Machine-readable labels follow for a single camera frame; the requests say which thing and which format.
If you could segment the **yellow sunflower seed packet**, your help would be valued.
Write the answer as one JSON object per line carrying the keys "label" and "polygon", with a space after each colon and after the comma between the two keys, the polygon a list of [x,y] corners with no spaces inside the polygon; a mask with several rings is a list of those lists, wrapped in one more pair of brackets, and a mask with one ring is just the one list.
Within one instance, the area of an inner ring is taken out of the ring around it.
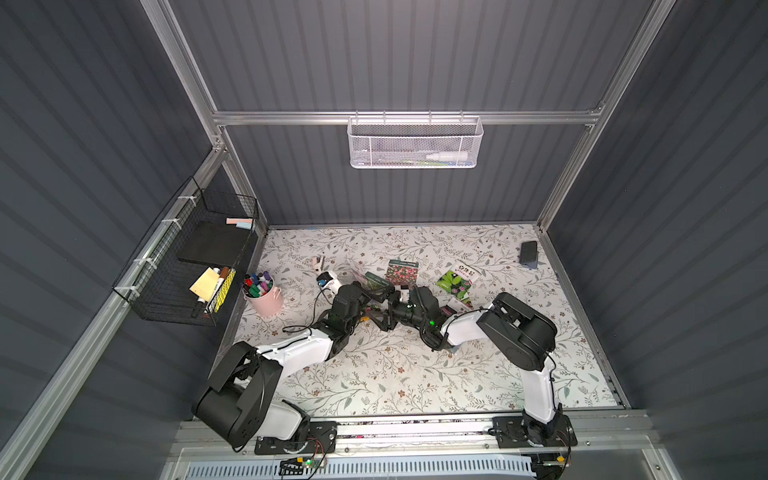
{"label": "yellow sunflower seed packet", "polygon": [[391,286],[390,281],[370,271],[365,272],[364,279],[369,290],[378,290]]}

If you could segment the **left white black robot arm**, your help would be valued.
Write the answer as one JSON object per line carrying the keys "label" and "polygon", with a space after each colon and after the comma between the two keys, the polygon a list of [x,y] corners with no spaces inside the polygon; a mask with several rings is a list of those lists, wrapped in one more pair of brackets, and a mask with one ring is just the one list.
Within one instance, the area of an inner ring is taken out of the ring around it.
{"label": "left white black robot arm", "polygon": [[239,450],[253,437],[303,443],[311,417],[294,403],[276,401],[282,381],[337,356],[372,302],[383,303],[392,287],[366,290],[341,286],[329,309],[299,333],[275,344],[233,344],[218,362],[192,404],[194,417]]}

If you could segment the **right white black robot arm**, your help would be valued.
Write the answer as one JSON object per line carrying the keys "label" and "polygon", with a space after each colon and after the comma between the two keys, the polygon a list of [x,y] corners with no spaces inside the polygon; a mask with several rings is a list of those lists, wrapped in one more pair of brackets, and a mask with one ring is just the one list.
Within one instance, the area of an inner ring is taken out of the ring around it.
{"label": "right white black robot arm", "polygon": [[521,371],[526,421],[544,428],[560,414],[551,357],[557,327],[517,297],[501,292],[485,307],[447,316],[429,288],[414,287],[405,301],[398,291],[389,295],[386,318],[416,329],[433,351],[475,340],[492,342]]}

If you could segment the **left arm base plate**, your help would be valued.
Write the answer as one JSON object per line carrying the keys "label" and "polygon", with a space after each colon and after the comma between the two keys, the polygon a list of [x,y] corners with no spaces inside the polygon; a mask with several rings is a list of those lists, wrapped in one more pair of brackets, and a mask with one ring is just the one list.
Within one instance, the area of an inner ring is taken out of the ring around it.
{"label": "left arm base plate", "polygon": [[255,455],[322,456],[336,449],[339,424],[334,421],[310,421],[302,424],[288,440],[258,437]]}

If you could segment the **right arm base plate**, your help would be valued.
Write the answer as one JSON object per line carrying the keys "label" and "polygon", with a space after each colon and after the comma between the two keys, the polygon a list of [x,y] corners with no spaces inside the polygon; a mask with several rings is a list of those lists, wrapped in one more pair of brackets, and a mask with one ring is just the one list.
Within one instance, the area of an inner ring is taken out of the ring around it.
{"label": "right arm base plate", "polygon": [[554,418],[542,423],[523,412],[521,415],[497,416],[487,433],[499,448],[575,447],[578,439],[570,418],[556,411]]}

